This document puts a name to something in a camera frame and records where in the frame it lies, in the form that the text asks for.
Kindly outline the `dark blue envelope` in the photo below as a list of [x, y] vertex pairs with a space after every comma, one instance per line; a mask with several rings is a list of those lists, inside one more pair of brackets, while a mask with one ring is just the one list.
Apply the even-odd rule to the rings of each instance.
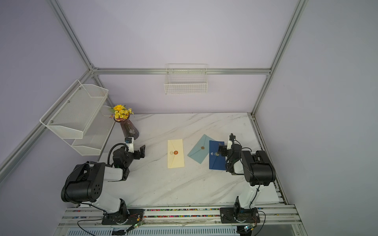
[[226, 157], [218, 154], [219, 145], [224, 145], [224, 142], [210, 141], [209, 143], [209, 169], [225, 171]]

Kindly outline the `light teal envelope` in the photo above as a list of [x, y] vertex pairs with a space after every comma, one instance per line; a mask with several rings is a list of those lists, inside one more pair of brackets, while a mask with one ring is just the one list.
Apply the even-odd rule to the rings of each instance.
[[209, 154], [209, 143], [213, 140], [214, 139], [204, 134], [188, 153], [188, 157], [201, 164]]

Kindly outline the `pale yellow envelope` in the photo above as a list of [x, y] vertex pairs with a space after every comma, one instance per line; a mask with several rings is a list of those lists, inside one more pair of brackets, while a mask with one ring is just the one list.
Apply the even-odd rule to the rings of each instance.
[[167, 141], [167, 168], [185, 167], [183, 139]]

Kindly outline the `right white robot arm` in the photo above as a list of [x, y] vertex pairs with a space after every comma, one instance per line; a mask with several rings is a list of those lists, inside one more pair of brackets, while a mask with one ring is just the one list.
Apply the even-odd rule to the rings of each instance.
[[232, 175], [243, 175], [249, 184], [249, 193], [236, 197], [232, 208], [222, 208], [223, 223], [259, 223], [256, 200], [263, 188], [276, 180], [276, 171], [266, 152], [257, 150], [252, 153], [240, 144], [223, 145], [218, 152], [226, 157], [226, 171]]

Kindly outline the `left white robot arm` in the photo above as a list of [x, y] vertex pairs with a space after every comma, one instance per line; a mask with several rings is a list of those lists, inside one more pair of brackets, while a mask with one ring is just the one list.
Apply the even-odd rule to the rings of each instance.
[[61, 191], [66, 203], [85, 204], [102, 210], [105, 215], [128, 215], [125, 201], [103, 189], [105, 183], [124, 182], [134, 160], [145, 157], [146, 146], [132, 149], [132, 144], [118, 143], [109, 151], [107, 162], [87, 161], [75, 166]]

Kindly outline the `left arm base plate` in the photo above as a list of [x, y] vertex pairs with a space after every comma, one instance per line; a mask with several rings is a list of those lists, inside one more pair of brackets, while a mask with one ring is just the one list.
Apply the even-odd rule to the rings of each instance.
[[102, 225], [134, 225], [144, 216], [144, 209], [128, 209], [125, 213], [109, 213], [103, 216]]

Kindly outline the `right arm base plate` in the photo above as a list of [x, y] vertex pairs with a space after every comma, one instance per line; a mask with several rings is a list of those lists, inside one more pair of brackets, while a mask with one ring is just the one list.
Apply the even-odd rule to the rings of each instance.
[[257, 208], [235, 210], [232, 207], [220, 208], [220, 219], [222, 223], [260, 223], [260, 216]]

